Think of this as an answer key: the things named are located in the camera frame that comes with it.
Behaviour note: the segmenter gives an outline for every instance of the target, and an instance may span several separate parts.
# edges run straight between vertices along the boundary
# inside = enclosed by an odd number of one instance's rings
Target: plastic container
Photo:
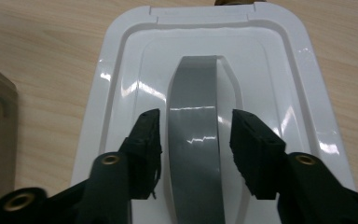
[[[287,144],[322,159],[354,189],[324,81],[301,21],[270,3],[230,7],[138,7],[106,32],[78,145],[72,183],[116,151],[146,110],[161,111],[163,175],[157,199],[133,201],[133,223],[175,223],[167,108],[185,56],[217,55],[217,112],[226,223],[280,223],[275,201],[250,196],[228,145],[233,108],[256,114]]]

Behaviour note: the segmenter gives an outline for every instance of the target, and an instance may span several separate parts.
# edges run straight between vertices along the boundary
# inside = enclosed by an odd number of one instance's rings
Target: white plastic box
[[[354,189],[324,81],[308,34],[270,3],[230,7],[138,7],[106,32],[78,145],[72,184],[93,160],[116,151],[137,117],[159,108],[163,175],[157,199],[133,201],[133,223],[175,223],[167,142],[167,104],[184,56],[217,55],[217,107],[226,223],[280,223],[275,201],[257,201],[228,145],[233,108],[256,114],[287,144],[322,159]]]

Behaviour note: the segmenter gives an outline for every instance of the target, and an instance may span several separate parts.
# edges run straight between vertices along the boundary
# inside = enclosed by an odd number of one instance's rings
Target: metal grommet
[[[306,165],[313,165],[316,163],[316,161],[312,157],[305,156],[305,155],[296,156],[296,160]]]
[[[4,209],[8,212],[18,211],[28,206],[33,201],[34,201],[33,193],[30,192],[21,193],[11,198],[7,203],[5,203]]]
[[[118,156],[106,156],[103,157],[102,163],[104,165],[112,165],[118,163],[120,161],[120,157]]]

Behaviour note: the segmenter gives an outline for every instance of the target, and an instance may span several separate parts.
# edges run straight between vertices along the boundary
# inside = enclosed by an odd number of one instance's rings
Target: wooden table
[[[273,0],[304,23],[358,188],[358,0]],[[0,72],[20,95],[16,188],[69,186],[91,80],[108,25],[134,7],[213,0],[0,0]]]

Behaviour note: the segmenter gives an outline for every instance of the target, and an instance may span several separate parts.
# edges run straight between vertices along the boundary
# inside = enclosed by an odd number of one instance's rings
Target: wood grain surface
[[[358,189],[358,0],[273,0],[305,24]],[[213,0],[0,0],[0,72],[19,92],[16,188],[68,188],[94,69],[108,25],[139,6]]]

